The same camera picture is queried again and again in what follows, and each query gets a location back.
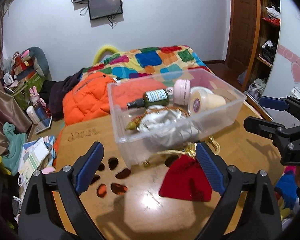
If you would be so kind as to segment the red velvet pouch gold drawstring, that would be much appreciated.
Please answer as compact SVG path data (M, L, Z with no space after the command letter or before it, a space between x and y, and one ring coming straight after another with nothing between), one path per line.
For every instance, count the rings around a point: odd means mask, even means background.
M168 171L159 189L159 196L192 202L209 202L212 187L196 159L195 142L189 142L179 150L157 152L143 162L149 166L155 159L166 157Z

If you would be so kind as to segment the wooden bookshelf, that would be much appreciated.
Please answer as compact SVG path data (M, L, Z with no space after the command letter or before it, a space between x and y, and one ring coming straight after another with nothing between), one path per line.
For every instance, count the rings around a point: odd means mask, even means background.
M266 84L279 43L280 0L256 0L256 26L253 34L253 50L243 81L242 91L248 92L255 80Z

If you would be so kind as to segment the teal dinosaur plush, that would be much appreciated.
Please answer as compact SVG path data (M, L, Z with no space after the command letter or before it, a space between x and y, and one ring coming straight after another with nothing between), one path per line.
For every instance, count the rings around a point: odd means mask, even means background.
M2 163L12 176L15 176L18 172L21 149L26 142L27 134L15 134L15 126L7 122L4 123L2 130L9 142L8 153L2 156Z

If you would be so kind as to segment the cream plastic cup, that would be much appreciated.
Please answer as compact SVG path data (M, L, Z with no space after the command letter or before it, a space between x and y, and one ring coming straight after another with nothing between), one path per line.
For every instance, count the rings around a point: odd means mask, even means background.
M226 100L217 94L211 94L205 90L196 90L190 94L188 112L190 116L200 114L226 104Z

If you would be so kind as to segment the pink round jar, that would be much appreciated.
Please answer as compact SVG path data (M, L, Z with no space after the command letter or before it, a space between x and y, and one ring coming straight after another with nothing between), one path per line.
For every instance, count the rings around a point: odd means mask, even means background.
M166 92L173 102L179 106L186 106L189 103L191 83L190 80L178 79L174 86L167 87Z

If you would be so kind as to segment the white cloth pouch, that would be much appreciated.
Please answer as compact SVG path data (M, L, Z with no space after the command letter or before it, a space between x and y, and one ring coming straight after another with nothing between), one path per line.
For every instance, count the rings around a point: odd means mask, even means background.
M149 137L151 142L172 148L198 139L199 129L188 117L187 111L180 107L154 105L134 117L125 130L153 132Z

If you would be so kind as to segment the pink rabbit toy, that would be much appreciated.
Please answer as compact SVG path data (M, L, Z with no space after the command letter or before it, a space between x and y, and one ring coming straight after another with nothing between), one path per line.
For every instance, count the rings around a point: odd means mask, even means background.
M37 92L37 87L33 86L29 88L29 96L30 101L33 105L41 104L43 107L46 107L45 101L40 97L39 93Z

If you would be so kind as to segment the brown wooden door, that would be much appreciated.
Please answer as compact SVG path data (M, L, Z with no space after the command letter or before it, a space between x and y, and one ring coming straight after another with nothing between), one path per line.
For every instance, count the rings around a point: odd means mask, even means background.
M256 28L257 0L231 0L227 65L241 74L250 62Z

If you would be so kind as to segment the colourful patchwork quilt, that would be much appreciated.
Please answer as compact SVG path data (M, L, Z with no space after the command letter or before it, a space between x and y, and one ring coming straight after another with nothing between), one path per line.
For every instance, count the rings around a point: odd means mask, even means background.
M211 72L189 46L148 47L116 52L101 62L85 68L81 80L95 72L103 72L119 80L169 72L176 74L197 68Z

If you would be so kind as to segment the orange puffer jacket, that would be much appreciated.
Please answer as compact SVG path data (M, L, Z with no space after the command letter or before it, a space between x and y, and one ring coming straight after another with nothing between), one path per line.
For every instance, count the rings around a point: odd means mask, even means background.
M67 126L110 114L107 87L115 80L95 72L80 81L63 99L64 121Z

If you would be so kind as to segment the dark purple garment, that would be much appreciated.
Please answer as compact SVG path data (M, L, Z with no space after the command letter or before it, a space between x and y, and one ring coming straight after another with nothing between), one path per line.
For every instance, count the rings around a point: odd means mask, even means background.
M68 76L65 80L58 81L52 86L48 106L54 121L63 119L63 99L79 83L82 72L83 68L74 75Z

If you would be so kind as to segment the clear plastic storage bin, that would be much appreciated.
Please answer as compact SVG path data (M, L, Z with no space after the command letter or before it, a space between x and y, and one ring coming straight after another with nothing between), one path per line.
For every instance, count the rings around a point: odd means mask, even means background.
M232 125L246 96L202 68L108 85L114 138L128 167Z

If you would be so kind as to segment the grey plush cushion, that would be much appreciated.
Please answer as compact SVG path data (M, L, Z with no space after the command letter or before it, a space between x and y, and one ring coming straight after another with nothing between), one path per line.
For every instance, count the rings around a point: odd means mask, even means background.
M30 47L29 56L33 59L34 70L42 77L49 73L49 64L42 49L39 47Z

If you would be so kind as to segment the yellow curved pillow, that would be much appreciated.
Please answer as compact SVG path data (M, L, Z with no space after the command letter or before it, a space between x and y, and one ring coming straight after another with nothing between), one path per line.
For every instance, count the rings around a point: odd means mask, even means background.
M112 54L115 54L118 52L119 52L119 50L117 48L115 48L114 46L104 45L97 51L92 65L94 66L95 64L99 63L104 54L109 53L110 55L112 55Z

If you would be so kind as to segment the small wall monitor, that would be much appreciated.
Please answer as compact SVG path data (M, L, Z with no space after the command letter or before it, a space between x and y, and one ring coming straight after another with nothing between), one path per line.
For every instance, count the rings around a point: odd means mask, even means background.
M91 20L122 14L122 0L88 0Z

